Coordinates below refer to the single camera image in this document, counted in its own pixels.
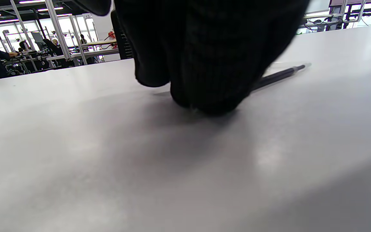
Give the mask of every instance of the computer monitor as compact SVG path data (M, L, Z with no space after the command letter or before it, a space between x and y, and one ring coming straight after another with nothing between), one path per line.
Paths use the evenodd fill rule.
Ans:
M35 43L38 45L40 51L44 50L45 43L43 41L43 37L41 36L41 34L39 32L31 32L31 35L34 38Z

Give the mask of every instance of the white wall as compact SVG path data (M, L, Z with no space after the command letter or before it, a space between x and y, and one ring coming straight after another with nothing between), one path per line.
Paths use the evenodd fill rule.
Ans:
M98 34L98 38L100 41L105 40L108 37L108 33L112 31L112 22L111 22L111 13L107 16L97 16L92 15L92 19L94 20L95 29ZM104 56L105 61L113 61L113 60L120 60L119 54L112 54Z

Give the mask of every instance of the ceiling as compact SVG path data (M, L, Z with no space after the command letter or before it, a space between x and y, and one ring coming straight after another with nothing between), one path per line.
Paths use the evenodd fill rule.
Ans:
M20 0L14 0L16 3L16 7L21 15L23 21L35 20L34 12L32 9L46 9L47 6L44 2L42 3L27 3L27 4L18 4ZM83 13L87 13L86 11L79 8L74 2L71 0L52 0L55 7L63 7L64 9L57 10L57 14L73 14L73 15L80 15ZM14 10L12 9L11 2L9 0L0 0L0 21L1 20L9 20L9 19L16 19L16 15ZM40 19L47 19L50 16L48 12L39 12L38 17Z

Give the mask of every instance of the cable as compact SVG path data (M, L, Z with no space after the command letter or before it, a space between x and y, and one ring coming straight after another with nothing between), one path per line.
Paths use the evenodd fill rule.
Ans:
M110 44L110 45L108 45L106 48L103 48L103 46L104 46L104 44L103 45L101 45L100 47L101 47L101 49L107 49L107 48L109 48L109 47L111 47L111 46L113 46L113 44Z
M111 35L109 35L104 41L106 41L109 37L112 37L113 35L115 35L115 32L113 32Z
M366 26L368 26L367 23L363 20L363 17L362 17L362 21L365 23Z

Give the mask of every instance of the hand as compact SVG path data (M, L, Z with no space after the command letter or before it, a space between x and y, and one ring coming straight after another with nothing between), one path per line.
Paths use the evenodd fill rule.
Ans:
M9 53L9 57L16 57L18 56L18 53Z

